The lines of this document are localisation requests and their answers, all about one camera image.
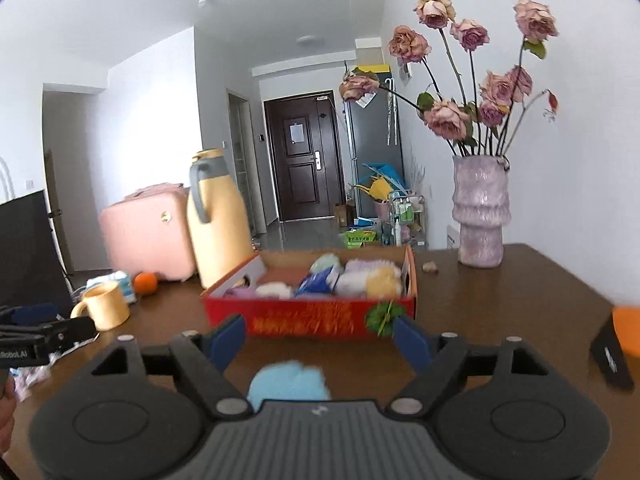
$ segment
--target table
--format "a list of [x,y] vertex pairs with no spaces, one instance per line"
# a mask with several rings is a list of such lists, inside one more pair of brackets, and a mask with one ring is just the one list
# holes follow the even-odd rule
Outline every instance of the table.
[[[427,251],[417,254],[416,259],[417,320],[425,329],[457,332],[476,344],[499,344],[510,335],[527,339],[609,417],[613,440],[597,480],[638,476],[640,392],[626,394],[608,388],[589,357],[590,342],[610,314],[607,300],[522,244],[507,246],[502,266],[492,270],[461,266],[455,251]],[[440,272],[422,273],[422,263],[431,260]],[[97,342],[56,364],[52,378],[36,386],[33,396],[16,412],[14,440],[6,460],[21,480],[42,478],[27,440],[28,425],[38,407],[119,334],[132,333],[146,345],[164,343],[182,330],[207,331],[200,291],[195,280],[161,285],[157,294],[132,307],[132,316],[124,325],[103,333]],[[294,338],[249,339],[226,376],[246,393],[261,367],[290,359],[322,367],[334,399],[376,398],[385,404],[413,377],[388,340],[323,342]],[[628,362],[638,380],[640,360],[629,358]]]

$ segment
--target pink suitcase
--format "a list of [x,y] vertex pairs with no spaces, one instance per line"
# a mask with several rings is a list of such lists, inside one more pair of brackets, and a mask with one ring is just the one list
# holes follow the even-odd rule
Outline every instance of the pink suitcase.
[[158,279],[169,281],[193,276],[188,195],[182,184],[158,184],[105,209],[100,227],[113,270],[124,270],[132,278],[154,272]]

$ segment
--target mug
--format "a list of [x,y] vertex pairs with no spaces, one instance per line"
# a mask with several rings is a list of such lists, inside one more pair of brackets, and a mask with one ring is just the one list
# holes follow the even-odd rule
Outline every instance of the mug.
[[131,314],[118,282],[104,282],[92,286],[71,311],[71,317],[80,316],[85,309],[94,320],[96,329],[101,332],[123,324]]

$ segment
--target human hand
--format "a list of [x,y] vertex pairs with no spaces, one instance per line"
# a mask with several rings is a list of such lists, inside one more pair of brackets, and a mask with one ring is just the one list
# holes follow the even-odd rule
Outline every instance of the human hand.
[[0,453],[6,453],[11,447],[11,435],[14,432],[15,399],[14,378],[7,377],[4,393],[0,399]]

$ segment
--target thermos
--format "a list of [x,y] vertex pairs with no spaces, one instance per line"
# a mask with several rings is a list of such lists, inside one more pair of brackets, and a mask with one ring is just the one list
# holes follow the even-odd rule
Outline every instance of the thermos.
[[200,283],[208,288],[254,254],[242,196],[222,149],[191,159],[187,221]]

